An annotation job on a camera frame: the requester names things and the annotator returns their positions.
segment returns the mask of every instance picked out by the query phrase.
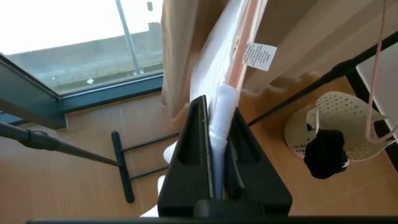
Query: glass panel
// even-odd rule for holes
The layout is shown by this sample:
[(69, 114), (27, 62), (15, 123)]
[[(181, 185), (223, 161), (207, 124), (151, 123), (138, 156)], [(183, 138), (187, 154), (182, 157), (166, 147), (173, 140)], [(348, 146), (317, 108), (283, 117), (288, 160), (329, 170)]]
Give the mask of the glass panel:
[(161, 73), (163, 1), (149, 2), (121, 1), (132, 53), (115, 0), (0, 1), (0, 52), (60, 95)]

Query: floor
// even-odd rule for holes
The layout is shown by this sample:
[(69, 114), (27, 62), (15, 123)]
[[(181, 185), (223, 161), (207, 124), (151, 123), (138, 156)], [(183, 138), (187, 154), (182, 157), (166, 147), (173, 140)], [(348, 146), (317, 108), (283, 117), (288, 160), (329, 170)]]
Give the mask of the floor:
[[(316, 78), (304, 77), (283, 90), (269, 88), (256, 97), (244, 91), (241, 113), (251, 121)], [(290, 215), (398, 215), (398, 175), (385, 152), (318, 180), (285, 145), (284, 124), (292, 113), (331, 90), (353, 94), (347, 80), (340, 78), (251, 128), (293, 196)], [(68, 129), (53, 131), (33, 124), (24, 128), (46, 131), (61, 141), (114, 159), (112, 131), (119, 131), (123, 145), (130, 146), (179, 131), (185, 112), (171, 121), (156, 93), (69, 114)], [(164, 166), (163, 150), (175, 140), (128, 152), (130, 174)], [(136, 201), (128, 204), (115, 167), (27, 149), (4, 138), (0, 145), (0, 223), (24, 223), (32, 218), (138, 217), (156, 204), (157, 178), (166, 173), (132, 181)]]

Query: white perforated basket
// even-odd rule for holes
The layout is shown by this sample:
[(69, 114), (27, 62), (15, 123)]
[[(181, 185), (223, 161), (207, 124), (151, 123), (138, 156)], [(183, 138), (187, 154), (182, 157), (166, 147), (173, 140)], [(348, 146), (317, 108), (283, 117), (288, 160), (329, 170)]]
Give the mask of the white perforated basket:
[[(331, 91), (321, 96), (316, 107), (305, 106), (286, 122), (285, 141), (290, 150), (304, 158), (305, 147), (319, 129), (339, 130), (345, 139), (344, 150), (352, 161), (369, 159), (381, 152), (391, 141), (371, 144), (366, 140), (366, 112), (368, 104), (346, 93)], [(389, 119), (377, 111), (372, 112), (372, 122)], [(376, 136), (374, 127), (371, 135)]]

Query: glass door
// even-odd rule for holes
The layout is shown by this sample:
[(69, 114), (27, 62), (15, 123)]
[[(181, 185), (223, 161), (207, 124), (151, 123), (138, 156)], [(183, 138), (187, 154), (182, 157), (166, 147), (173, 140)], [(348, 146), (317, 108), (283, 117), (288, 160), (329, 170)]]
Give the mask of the glass door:
[(60, 96), (159, 75), (162, 3), (0, 1), (0, 52)]

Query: beige curtain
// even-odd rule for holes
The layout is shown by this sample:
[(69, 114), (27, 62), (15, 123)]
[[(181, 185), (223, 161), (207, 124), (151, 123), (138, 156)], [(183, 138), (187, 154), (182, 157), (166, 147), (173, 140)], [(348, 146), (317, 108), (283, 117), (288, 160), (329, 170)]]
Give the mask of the beige curtain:
[[(189, 100), (190, 74), (225, 1), (165, 0), (162, 101), (176, 117)], [(278, 47), (268, 72), (248, 68), (243, 88), (283, 87), (304, 73), (329, 71), (377, 42), (382, 0), (268, 0), (256, 42)], [(398, 30), (398, 0), (388, 0), (384, 37)]]

